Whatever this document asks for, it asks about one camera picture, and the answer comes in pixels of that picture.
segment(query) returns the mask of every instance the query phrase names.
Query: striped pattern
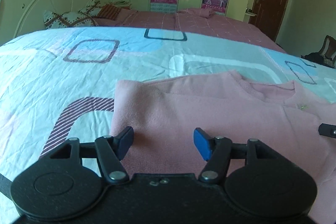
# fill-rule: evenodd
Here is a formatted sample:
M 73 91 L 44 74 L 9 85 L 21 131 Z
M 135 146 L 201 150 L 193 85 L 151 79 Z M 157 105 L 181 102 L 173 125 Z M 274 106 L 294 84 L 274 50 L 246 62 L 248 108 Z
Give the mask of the striped pattern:
M 72 125 L 81 115 L 94 110 L 113 111 L 114 99 L 85 97 L 68 105 L 59 116 L 51 131 L 40 158 L 66 140 Z
M 106 4 L 103 6 L 103 8 L 100 10 L 100 12 L 95 16 L 96 18 L 105 18 L 110 20 L 115 20 L 120 13 L 121 8 L 116 7 L 112 4 Z

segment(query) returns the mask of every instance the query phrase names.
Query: wooden chair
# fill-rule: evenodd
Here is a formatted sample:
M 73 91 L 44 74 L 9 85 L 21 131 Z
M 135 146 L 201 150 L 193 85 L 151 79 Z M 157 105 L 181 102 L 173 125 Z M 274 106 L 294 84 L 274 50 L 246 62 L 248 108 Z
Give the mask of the wooden chair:
M 320 55 L 325 55 L 326 57 L 332 58 L 333 63 L 335 63 L 336 56 L 336 40 L 327 35 L 324 39 L 323 46 L 319 50 Z

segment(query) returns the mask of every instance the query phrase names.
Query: folded clothing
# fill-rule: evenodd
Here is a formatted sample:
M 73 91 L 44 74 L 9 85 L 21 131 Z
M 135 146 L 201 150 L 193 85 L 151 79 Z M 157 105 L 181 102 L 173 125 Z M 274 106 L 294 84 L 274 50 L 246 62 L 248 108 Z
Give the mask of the folded clothing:
M 318 223 L 336 220 L 336 140 L 320 136 L 321 123 L 336 124 L 336 104 L 302 85 L 255 83 L 236 71 L 141 83 L 122 80 L 115 90 L 111 134 L 135 130 L 123 165 L 133 173 L 195 173 L 205 165 L 193 143 L 200 127 L 234 143 L 258 138 L 308 172 L 319 195 L 311 211 Z M 233 160 L 229 173 L 244 165 Z
M 210 18 L 211 16 L 215 15 L 215 11 L 209 8 L 188 8 L 188 9 L 184 9 L 181 11 L 178 11 L 178 13 L 186 13 L 186 14 L 191 14 L 194 16 L 200 16 L 200 17 L 204 17 L 204 18 Z

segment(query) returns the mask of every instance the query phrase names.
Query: light blue bedspread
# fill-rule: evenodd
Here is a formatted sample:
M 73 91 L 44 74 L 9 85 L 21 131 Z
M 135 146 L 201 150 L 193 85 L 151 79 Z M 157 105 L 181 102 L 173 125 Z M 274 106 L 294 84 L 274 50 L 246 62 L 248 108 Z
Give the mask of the light blue bedspread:
M 336 102 L 336 70 L 246 43 L 124 27 L 18 37 L 0 47 L 0 174 L 13 180 L 65 138 L 91 142 L 108 134 L 118 80 L 233 69 L 260 82 L 296 80 Z M 84 165 L 96 170 L 92 160 Z M 17 217 L 0 193 L 0 224 Z

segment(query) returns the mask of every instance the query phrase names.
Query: patterned pillow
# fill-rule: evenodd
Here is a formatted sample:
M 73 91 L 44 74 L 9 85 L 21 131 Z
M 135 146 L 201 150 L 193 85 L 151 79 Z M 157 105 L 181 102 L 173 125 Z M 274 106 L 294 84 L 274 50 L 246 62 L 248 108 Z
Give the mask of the patterned pillow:
M 46 10 L 44 12 L 43 18 L 44 25 L 47 29 L 98 26 L 91 16 L 77 12 L 67 12 L 59 15 L 52 11 Z
M 333 68 L 333 69 L 335 68 L 335 65 L 331 58 L 328 58 L 325 55 L 322 55 L 322 57 L 323 57 L 323 63 L 325 66 Z
M 79 10 L 79 13 L 86 14 L 93 18 L 105 18 L 115 20 L 120 13 L 121 8 L 115 5 L 103 4 L 99 0 L 91 0 L 85 8 Z
M 95 17 L 98 15 L 100 10 L 103 8 L 105 4 L 100 3 L 99 0 L 91 0 L 85 8 L 79 10 L 79 13 L 86 14 L 91 17 Z

